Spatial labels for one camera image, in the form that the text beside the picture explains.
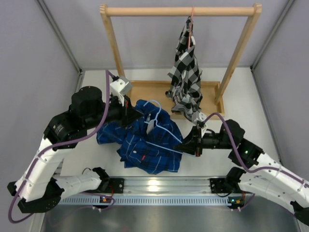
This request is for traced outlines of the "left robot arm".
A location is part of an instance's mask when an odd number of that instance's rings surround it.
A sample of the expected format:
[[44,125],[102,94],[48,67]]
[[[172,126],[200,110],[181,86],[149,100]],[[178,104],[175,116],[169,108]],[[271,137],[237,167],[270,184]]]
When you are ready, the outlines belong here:
[[74,93],[69,109],[49,122],[25,174],[7,186],[12,196],[20,198],[17,205],[21,213],[45,213],[72,195],[107,191],[110,177],[100,167],[71,177],[55,177],[55,171],[81,139],[88,138],[89,129],[114,121],[127,127],[142,116],[131,105],[129,97],[125,97],[124,104],[119,103],[116,96],[104,102],[101,90],[93,86]]

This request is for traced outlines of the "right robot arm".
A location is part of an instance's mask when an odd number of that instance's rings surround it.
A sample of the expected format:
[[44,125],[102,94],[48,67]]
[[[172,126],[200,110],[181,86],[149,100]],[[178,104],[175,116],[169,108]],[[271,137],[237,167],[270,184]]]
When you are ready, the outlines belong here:
[[192,127],[175,150],[200,156],[204,149],[229,149],[233,167],[223,184],[230,192],[244,191],[272,201],[293,214],[300,222],[309,223],[309,182],[285,168],[262,148],[244,138],[234,120],[222,122],[215,133]]

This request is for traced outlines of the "blue plaid shirt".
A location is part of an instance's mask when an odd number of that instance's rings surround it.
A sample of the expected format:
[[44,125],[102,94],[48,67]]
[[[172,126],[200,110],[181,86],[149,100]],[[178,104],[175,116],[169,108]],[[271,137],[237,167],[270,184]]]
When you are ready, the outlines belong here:
[[98,130],[96,140],[99,145],[119,144],[117,153],[125,168],[137,167],[148,174],[176,173],[182,153],[174,147],[183,142],[183,136],[167,111],[155,103],[138,100],[135,108],[143,113],[143,117],[127,128],[117,122],[105,123]]

